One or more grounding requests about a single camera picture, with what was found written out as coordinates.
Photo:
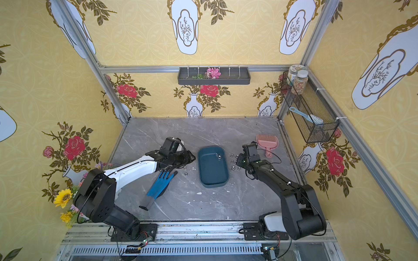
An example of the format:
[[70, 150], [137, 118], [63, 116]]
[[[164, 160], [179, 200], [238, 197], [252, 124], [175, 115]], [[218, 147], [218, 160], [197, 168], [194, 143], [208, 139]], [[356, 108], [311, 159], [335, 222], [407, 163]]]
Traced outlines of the teal plastic storage box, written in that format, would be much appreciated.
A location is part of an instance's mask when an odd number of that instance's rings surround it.
[[218, 188], [229, 180], [225, 152], [219, 146], [204, 147], [198, 152], [199, 177], [205, 188]]

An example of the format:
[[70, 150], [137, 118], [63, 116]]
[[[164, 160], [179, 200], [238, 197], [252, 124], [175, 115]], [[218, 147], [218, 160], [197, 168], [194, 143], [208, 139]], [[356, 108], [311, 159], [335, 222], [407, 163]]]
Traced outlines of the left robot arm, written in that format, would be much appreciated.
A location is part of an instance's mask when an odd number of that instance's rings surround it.
[[114, 169], [93, 169], [84, 179], [72, 204], [94, 223], [106, 223], [122, 231], [128, 231], [139, 220], [115, 204], [122, 189], [146, 175], [157, 173], [154, 184], [146, 193], [145, 205], [140, 206], [147, 209], [154, 200], [163, 195], [177, 174], [177, 169], [194, 162], [195, 159], [195, 155], [188, 150], [171, 152], [167, 156], [156, 150]]

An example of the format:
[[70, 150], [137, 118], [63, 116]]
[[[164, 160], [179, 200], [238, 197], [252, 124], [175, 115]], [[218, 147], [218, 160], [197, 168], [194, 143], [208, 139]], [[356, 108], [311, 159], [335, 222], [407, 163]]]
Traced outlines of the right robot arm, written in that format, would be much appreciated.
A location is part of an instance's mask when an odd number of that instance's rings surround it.
[[327, 229], [315, 190], [310, 185], [295, 183], [261, 160], [259, 155], [239, 154], [236, 164], [255, 179], [268, 185], [281, 201], [281, 216], [286, 233], [297, 240], [307, 236], [322, 236]]

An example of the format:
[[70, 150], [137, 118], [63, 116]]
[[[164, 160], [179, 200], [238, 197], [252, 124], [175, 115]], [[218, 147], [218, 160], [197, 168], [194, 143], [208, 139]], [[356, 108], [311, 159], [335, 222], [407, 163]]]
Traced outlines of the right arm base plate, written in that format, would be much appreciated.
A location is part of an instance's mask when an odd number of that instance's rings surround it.
[[238, 230], [238, 233], [244, 235], [246, 241], [290, 239], [286, 232], [269, 231], [267, 227], [260, 222], [244, 223], [242, 228]]

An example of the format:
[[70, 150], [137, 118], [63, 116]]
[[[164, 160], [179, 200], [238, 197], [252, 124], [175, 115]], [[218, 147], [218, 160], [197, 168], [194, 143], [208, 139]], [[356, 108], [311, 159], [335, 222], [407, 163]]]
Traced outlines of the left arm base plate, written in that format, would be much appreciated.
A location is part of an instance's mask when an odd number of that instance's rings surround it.
[[150, 241], [154, 241], [157, 229], [156, 223], [141, 223], [127, 233], [115, 228], [111, 235], [111, 242], [141, 242], [149, 237], [151, 237]]

